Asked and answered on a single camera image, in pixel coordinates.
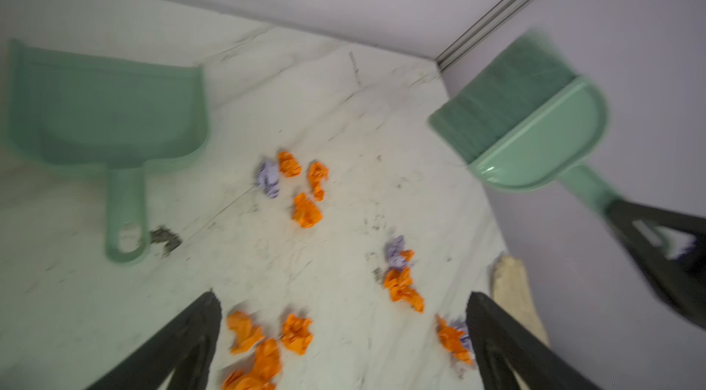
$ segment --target dirt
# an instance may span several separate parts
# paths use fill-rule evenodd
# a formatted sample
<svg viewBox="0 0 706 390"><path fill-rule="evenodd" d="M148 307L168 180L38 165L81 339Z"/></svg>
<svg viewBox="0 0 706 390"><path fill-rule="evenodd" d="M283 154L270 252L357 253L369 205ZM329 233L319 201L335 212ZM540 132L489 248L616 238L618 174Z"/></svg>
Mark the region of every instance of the dirt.
<svg viewBox="0 0 706 390"><path fill-rule="evenodd" d="M373 278L375 278L377 284L383 284L385 282L385 273L382 268L379 267L373 271Z"/></svg>
<svg viewBox="0 0 706 390"><path fill-rule="evenodd" d="M179 235L172 232L166 226L160 226L157 229L150 231L150 235L152 236L152 244L166 243L163 249L163 257L171 254L172 251L178 248L183 242Z"/></svg>

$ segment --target orange crumpled paper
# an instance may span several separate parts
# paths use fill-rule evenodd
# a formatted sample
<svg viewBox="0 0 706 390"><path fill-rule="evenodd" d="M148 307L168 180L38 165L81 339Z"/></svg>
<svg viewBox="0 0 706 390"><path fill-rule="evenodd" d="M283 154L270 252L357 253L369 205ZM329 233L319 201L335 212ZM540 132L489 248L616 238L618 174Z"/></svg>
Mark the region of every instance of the orange crumpled paper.
<svg viewBox="0 0 706 390"><path fill-rule="evenodd" d="M321 162L314 162L309 168L309 183L313 190L313 198L322 201L326 192L321 188L321 180L328 180L328 168Z"/></svg>
<svg viewBox="0 0 706 390"><path fill-rule="evenodd" d="M297 318L289 314L285 324L282 324L282 344L292 352L304 355L313 341L313 335L309 332L311 324L310 318Z"/></svg>
<svg viewBox="0 0 706 390"><path fill-rule="evenodd" d="M228 329L234 331L237 337L237 345L230 349L233 355L245 353L255 344L265 339L262 327L253 327L252 318L244 312L238 311L232 313L226 319L226 324L228 325Z"/></svg>
<svg viewBox="0 0 706 390"><path fill-rule="evenodd" d="M405 260L407 260L407 263L411 262L411 259L414 258L414 251L413 250L406 250L406 251L401 251L400 255L404 257Z"/></svg>
<svg viewBox="0 0 706 390"><path fill-rule="evenodd" d="M295 197L295 214L292 220L299 222L303 228L311 228L316 225L323 216L313 201L306 198L304 192Z"/></svg>
<svg viewBox="0 0 706 390"><path fill-rule="evenodd" d="M441 316L436 315L436 320L439 324L437 334L439 341L441 341L441 345L444 346L446 350L451 352L454 358L459 359L468 365L472 365L473 360L471 359L471 352L463 347L463 344L461 343L461 336L464 335L464 332L447 326L446 321Z"/></svg>
<svg viewBox="0 0 706 390"><path fill-rule="evenodd" d="M302 167L292 156L292 153L282 151L277 157L279 158L279 172L284 174L285 177L294 177L302 173Z"/></svg>
<svg viewBox="0 0 706 390"><path fill-rule="evenodd" d="M410 256L409 260L411 260L411 256L414 256L414 252L409 252L411 252L411 254L405 254L404 257L407 258L407 256ZM405 267L402 272L391 269L385 277L385 288L390 289L390 298L392 301L407 301L414 310L419 313L424 313L424 298L422 298L415 289L410 287L413 282L409 267Z"/></svg>
<svg viewBox="0 0 706 390"><path fill-rule="evenodd" d="M255 351L252 371L247 375L242 370L231 373L223 382L222 390L275 390L277 386L270 380L281 371L277 341L270 338Z"/></svg>

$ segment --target tan object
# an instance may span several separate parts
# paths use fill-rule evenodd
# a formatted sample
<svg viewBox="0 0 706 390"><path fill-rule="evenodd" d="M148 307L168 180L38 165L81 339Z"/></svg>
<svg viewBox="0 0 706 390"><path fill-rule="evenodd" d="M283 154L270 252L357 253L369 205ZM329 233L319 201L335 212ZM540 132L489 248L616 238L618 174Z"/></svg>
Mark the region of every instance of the tan object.
<svg viewBox="0 0 706 390"><path fill-rule="evenodd" d="M491 284L493 300L515 318L535 338L549 347L549 337L539 319L532 301L532 291L527 280L525 264L519 258L503 255L495 265ZM521 389L529 386L515 373Z"/></svg>

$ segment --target white marble floor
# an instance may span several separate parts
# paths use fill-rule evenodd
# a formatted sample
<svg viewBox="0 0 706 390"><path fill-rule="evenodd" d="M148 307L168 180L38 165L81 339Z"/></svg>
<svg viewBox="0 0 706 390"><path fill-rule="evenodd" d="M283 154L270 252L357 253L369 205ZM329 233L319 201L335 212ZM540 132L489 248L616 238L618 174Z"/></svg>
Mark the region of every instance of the white marble floor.
<svg viewBox="0 0 706 390"><path fill-rule="evenodd" d="M104 185L62 180L0 154L0 387L81 389L202 292L279 335L283 312L314 323L306 356L284 351L278 388L481 389L457 376L434 314L461 316L504 249L492 211L426 120L447 95L436 65L324 36L159 0L0 0L6 41L171 65L203 64L211 140L185 171L150 177L152 227L184 243L136 266L103 254ZM292 199L253 188L263 156L287 148L330 168L323 220L301 229ZM375 279L404 234L423 315ZM209 388L234 363L221 329Z"/></svg>

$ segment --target dustpan handle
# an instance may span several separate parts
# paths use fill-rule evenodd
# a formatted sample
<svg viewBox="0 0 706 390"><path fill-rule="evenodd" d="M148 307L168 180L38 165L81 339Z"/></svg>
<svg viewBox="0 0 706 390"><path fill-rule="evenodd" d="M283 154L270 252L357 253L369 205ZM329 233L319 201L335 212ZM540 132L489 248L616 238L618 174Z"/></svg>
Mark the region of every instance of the dustpan handle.
<svg viewBox="0 0 706 390"><path fill-rule="evenodd" d="M125 225L137 225L138 247L120 251L120 232ZM105 253L115 263L137 262L152 243L147 225L145 172L142 168L111 169L107 179Z"/></svg>
<svg viewBox="0 0 706 390"><path fill-rule="evenodd" d="M580 164L569 168L559 176L559 180L586 207L604 219L608 214L608 208L615 201L623 200L623 196L588 165ZM667 253L671 249L667 237L650 223L645 223L645 227L660 241L660 250Z"/></svg>

